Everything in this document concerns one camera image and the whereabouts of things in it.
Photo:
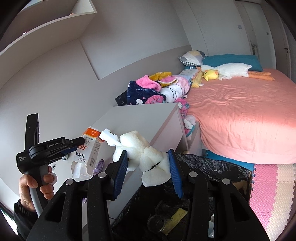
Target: orange label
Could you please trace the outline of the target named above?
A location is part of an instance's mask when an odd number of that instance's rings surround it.
[[[87,128],[87,130],[83,133],[83,135],[84,134],[87,134],[87,135],[89,135],[91,137],[96,138],[97,136],[100,135],[100,132],[98,132],[97,130],[94,130],[92,128]]]

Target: human hand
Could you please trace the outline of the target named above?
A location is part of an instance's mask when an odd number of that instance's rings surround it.
[[[48,167],[48,172],[52,172],[52,168],[50,166]],[[51,174],[46,174],[43,176],[43,181],[45,183],[52,183],[52,182],[54,182],[54,176]],[[30,188],[37,188],[38,183],[30,175],[24,174],[20,178],[20,183],[19,183],[20,203],[25,209],[27,209],[31,212],[35,212],[35,207],[34,207],[32,199],[31,199],[29,187]],[[54,196],[54,193],[53,193],[54,187],[51,184],[41,186],[40,191],[44,194],[44,197],[47,200],[52,199]]]

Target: white nightstand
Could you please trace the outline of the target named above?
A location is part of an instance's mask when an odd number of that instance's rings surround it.
[[[108,128],[118,137],[124,133],[137,130],[154,148],[162,152],[174,149],[177,152],[188,150],[184,125],[176,103],[143,104],[117,106],[111,108],[92,127],[103,131]],[[104,159],[106,167],[112,161],[115,147],[103,142],[97,160]],[[55,190],[72,177],[71,162],[73,154],[68,160],[56,162],[54,170],[58,176]],[[112,202],[108,202],[109,217],[116,219],[128,201],[142,184],[142,172],[137,168],[128,172],[122,187],[121,194]],[[87,222],[86,206],[83,206],[83,226]]]

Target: blue foam mat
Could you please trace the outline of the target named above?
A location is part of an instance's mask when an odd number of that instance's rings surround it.
[[[233,164],[244,167],[244,168],[250,170],[251,172],[254,171],[254,164],[253,163],[247,163],[247,162],[243,162],[243,161],[236,161],[236,160],[224,157],[224,156],[219,156],[219,155],[217,155],[217,154],[215,154],[215,153],[213,153],[213,152],[211,152],[209,150],[206,151],[206,158],[213,159],[213,160],[216,160],[216,161],[223,160],[223,161],[231,162]]]

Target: pink blanket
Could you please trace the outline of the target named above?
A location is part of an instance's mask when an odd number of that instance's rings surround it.
[[[275,80],[203,80],[190,89],[188,114],[210,151],[257,164],[296,162],[296,84],[278,70],[265,71]]]

